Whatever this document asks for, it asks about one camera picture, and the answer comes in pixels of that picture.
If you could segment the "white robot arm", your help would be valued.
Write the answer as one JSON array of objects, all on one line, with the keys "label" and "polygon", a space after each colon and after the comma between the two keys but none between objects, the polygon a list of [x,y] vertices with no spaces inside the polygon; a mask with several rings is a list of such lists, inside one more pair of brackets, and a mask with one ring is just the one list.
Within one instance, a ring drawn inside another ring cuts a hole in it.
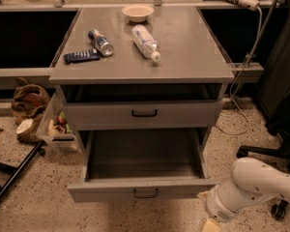
[{"label": "white robot arm", "polygon": [[220,232],[220,225],[236,218],[245,208],[273,198],[290,203],[290,174],[254,158],[236,159],[230,177],[200,192],[208,215],[200,232]]}]

